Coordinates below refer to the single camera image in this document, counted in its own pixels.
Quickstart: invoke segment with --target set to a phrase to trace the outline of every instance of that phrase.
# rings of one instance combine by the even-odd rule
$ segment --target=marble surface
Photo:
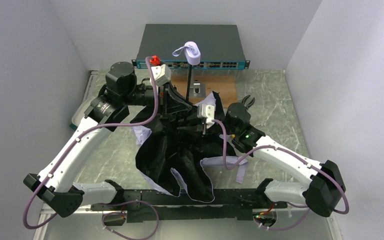
[[[105,73],[100,71],[92,83],[89,94],[96,96],[105,83]],[[185,75],[186,70],[174,70],[174,75]],[[272,139],[295,152],[308,157],[303,134],[297,119],[291,95],[281,70],[195,70],[195,75],[235,76],[237,98],[246,95],[255,97],[249,109],[251,124]],[[148,76],[148,70],[137,69],[138,82]],[[129,106],[130,115],[123,121],[128,123],[143,107]],[[76,182],[99,183],[111,179],[125,189],[151,189],[135,167],[135,156],[139,147],[133,131],[128,127],[117,128],[90,156],[80,171]],[[256,188],[265,178],[283,182],[295,182],[294,178],[262,159],[253,157],[249,161],[243,184],[235,182],[237,169],[222,167],[207,168],[215,188]]]

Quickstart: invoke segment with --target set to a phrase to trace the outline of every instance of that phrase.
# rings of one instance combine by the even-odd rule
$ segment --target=white enclosure
[[[145,24],[236,24],[252,69],[285,69],[321,0],[50,0],[90,70],[135,59]]]
[[[70,138],[88,70],[136,58],[151,23],[236,24],[252,69],[285,70],[310,157],[338,164],[343,238],[384,239],[384,0],[0,0],[0,240],[33,237],[22,179]]]

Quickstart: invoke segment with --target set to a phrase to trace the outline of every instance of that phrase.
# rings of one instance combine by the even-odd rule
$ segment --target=purple cable
[[[290,202],[288,202],[287,204],[289,204],[292,207],[297,208],[297,209],[306,209],[306,208],[308,208],[308,206],[305,206],[305,205],[295,205],[295,204],[290,203]]]
[[[257,150],[260,150],[260,149],[274,149],[274,150],[279,150],[279,151],[282,151],[284,153],[287,153],[289,155],[291,155],[292,157],[296,158],[297,160],[299,160],[301,163],[303,163],[304,165],[307,165],[308,162],[305,161],[304,159],[302,159],[300,156],[298,156],[297,154],[295,154],[294,152],[288,150],[288,149],[285,149],[285,148],[282,148],[282,147],[275,147],[275,146],[272,146],[272,145],[264,145],[264,146],[258,146],[258,147],[255,147],[253,149],[251,149],[249,152],[247,152],[245,155],[241,156],[237,162],[235,164],[233,164],[232,168],[228,168],[228,165],[226,163],[226,150],[227,150],[227,139],[228,139],[228,136],[226,134],[226,128],[225,126],[223,125],[223,123],[217,119],[213,119],[212,120],[213,122],[217,123],[218,125],[220,125],[221,127],[221,130],[223,131],[223,164],[224,164],[224,167],[227,169],[227,170],[232,170],[234,167],[236,167],[237,165],[239,165],[239,163],[244,160],[247,156],[249,156],[250,154],[252,154],[253,152],[257,151]],[[331,181],[333,183],[333,185],[335,185],[335,187],[338,189],[338,191],[340,192],[340,195],[341,197],[343,198],[343,202],[345,203],[345,210],[341,211],[341,210],[336,210],[334,209],[333,211],[335,213],[338,213],[338,214],[347,214],[349,211],[350,211],[350,205],[348,203],[348,199],[347,197],[345,196],[345,192],[344,190],[342,189],[342,187],[337,183],[337,181],[335,181],[335,179],[333,179],[331,176],[329,176],[327,173],[325,173],[324,171],[318,169],[317,167],[311,165],[310,167],[311,169],[315,170],[316,172],[322,174],[324,177],[326,177],[329,181]]]
[[[155,216],[156,216],[156,226],[154,228],[154,230],[151,232],[151,234],[149,234],[147,237],[144,237],[144,238],[131,238],[131,237],[128,237],[128,236],[125,236],[121,233],[119,233],[118,231],[115,231],[109,227],[107,227],[104,223],[104,220],[107,216],[109,215],[123,215],[123,213],[120,213],[120,212],[110,212],[110,213],[107,213],[107,214],[104,214],[102,216],[102,225],[104,226],[104,228],[108,231],[110,231],[111,233],[115,234],[115,235],[118,235],[122,238],[125,238],[127,240],[147,240],[149,239],[150,237],[152,237],[156,232],[157,232],[157,229],[158,229],[158,226],[160,225],[160,217],[158,216],[158,212],[157,210],[155,209],[154,206],[152,206],[151,204],[147,203],[146,201],[142,201],[142,200],[133,200],[133,201],[127,201],[127,202],[123,202],[123,203],[118,203],[118,204],[107,204],[107,206],[109,207],[117,207],[117,206],[122,206],[122,205],[126,205],[126,204],[132,204],[132,203],[143,203],[143,204],[146,204],[148,206],[150,206],[150,208],[154,211],[155,213]]]
[[[137,122],[137,123],[105,123],[105,124],[97,125],[97,126],[91,127],[89,129],[85,130],[84,132],[82,132],[78,136],[79,139],[82,139],[86,134],[88,134],[88,133],[90,133],[90,132],[92,132],[92,131],[94,131],[96,129],[106,128],[106,127],[134,127],[134,126],[145,125],[145,124],[150,123],[157,116],[157,112],[158,112],[158,92],[157,92],[157,85],[155,83],[154,74],[153,74],[153,72],[151,70],[151,64],[150,64],[150,60],[151,59],[152,59],[152,57],[150,57],[150,56],[145,58],[145,62],[146,62],[146,66],[147,66],[147,68],[149,70],[149,75],[150,75],[151,84],[152,84],[152,90],[153,90],[154,109],[153,109],[153,113],[152,113],[151,117],[149,119],[145,120],[145,121]],[[73,149],[73,147],[76,144],[77,144],[77,141],[73,141],[68,146],[68,148],[64,151],[64,153],[61,155],[61,157],[55,163],[53,168],[49,171],[50,174],[54,174],[55,173],[57,168],[61,165],[63,160],[67,157],[69,152]],[[40,227],[43,227],[45,224],[49,223],[49,221],[51,221],[57,215],[57,213],[52,214],[48,219],[46,219],[44,222],[42,222],[41,224],[36,225],[36,226],[29,225],[29,223],[27,222],[27,214],[29,213],[29,208],[32,205],[32,202],[35,199],[35,197],[38,195],[39,191],[48,182],[48,180],[49,180],[49,177],[46,176],[43,179],[43,181],[39,184],[39,186],[37,186],[36,190],[34,190],[34,192],[33,192],[33,196],[30,198],[30,200],[27,203],[27,206],[24,209],[24,213],[23,213],[23,216],[22,216],[22,223],[24,224],[24,227],[27,228],[27,229],[33,230],[33,229],[38,229]]]
[[[268,226],[264,226],[264,225],[261,225],[261,227],[264,227],[265,229],[267,229],[267,230],[269,230],[269,231],[286,231],[286,230],[290,230],[290,229],[293,229],[293,228],[295,228],[296,226],[298,226],[300,223],[302,223],[309,213],[310,213],[310,209],[308,209],[307,211],[305,211],[305,213],[301,216],[301,218],[300,218],[298,221],[296,221],[294,224],[292,224],[292,225],[290,225],[290,226],[287,226],[287,227],[274,228],[274,227],[268,227]],[[254,219],[254,222],[255,222],[258,226],[260,226],[260,223],[258,223],[255,219]]]

